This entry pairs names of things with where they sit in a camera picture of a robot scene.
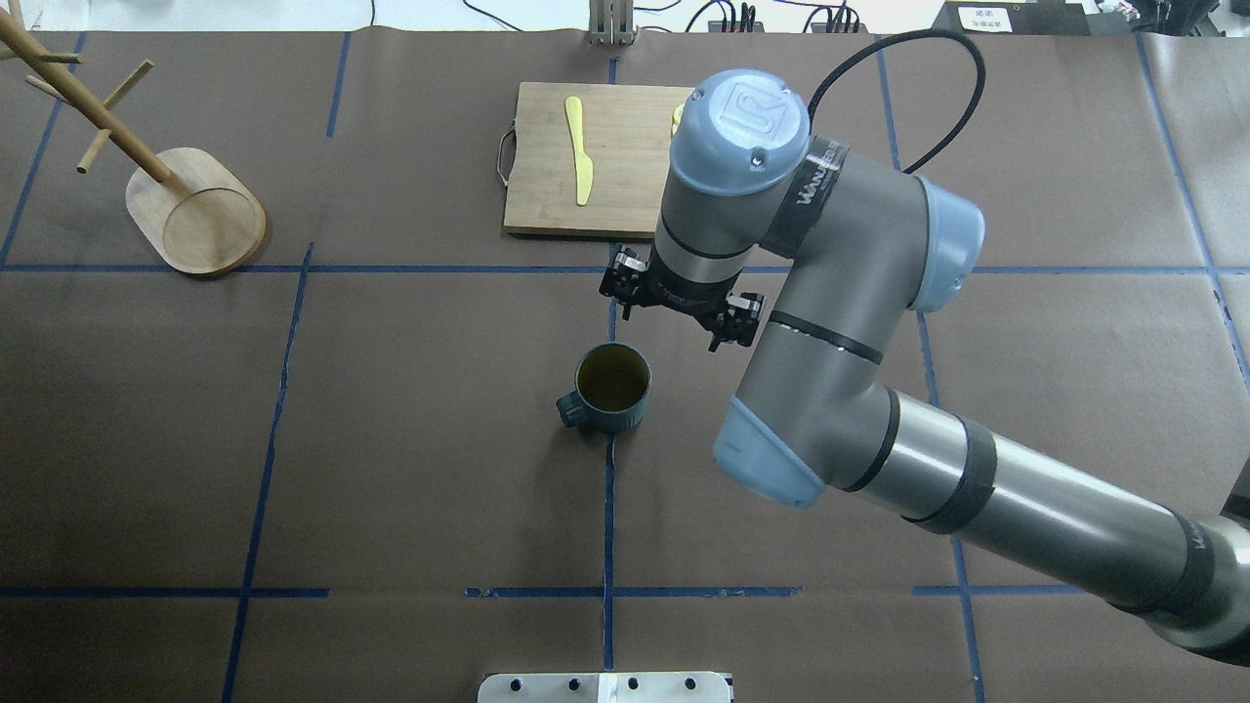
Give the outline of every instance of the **yellow knife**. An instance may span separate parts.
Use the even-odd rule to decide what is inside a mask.
[[[590,200],[590,184],[595,180],[595,164],[586,155],[581,135],[581,98],[570,95],[564,101],[564,114],[569,118],[569,134],[572,135],[572,165],[578,174],[578,205]]]

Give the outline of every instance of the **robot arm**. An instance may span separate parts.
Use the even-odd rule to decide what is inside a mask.
[[[971,203],[809,136],[798,95],[726,71],[686,101],[650,260],[600,291],[750,345],[731,293],[754,246],[794,260],[714,447],[731,477],[806,508],[825,485],[1105,598],[1199,654],[1250,665],[1250,464],[1221,517],[1190,519],[881,385],[906,310],[952,299],[980,254]]]

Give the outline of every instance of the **mug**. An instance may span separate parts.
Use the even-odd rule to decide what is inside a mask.
[[[609,341],[581,358],[572,388],[555,402],[564,427],[591,425],[618,434],[642,422],[651,367],[632,346]]]

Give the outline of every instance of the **cutting board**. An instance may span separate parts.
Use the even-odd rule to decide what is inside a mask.
[[[654,236],[669,173],[672,110],[690,90],[522,83],[504,230],[599,239]],[[586,154],[595,164],[585,206],[578,206],[572,140],[564,114],[570,95],[581,99]]]

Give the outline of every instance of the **light blue plastic cover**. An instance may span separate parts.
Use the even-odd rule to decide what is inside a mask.
[[[802,99],[781,79],[754,69],[721,71],[686,99],[669,163],[695,190],[759,193],[799,165],[809,131]]]
[[[825,492],[825,482],[736,395],[711,454],[734,480],[782,505],[811,508]]]
[[[985,215],[972,203],[920,176],[929,200],[929,254],[912,310],[932,313],[964,288],[985,243]]]

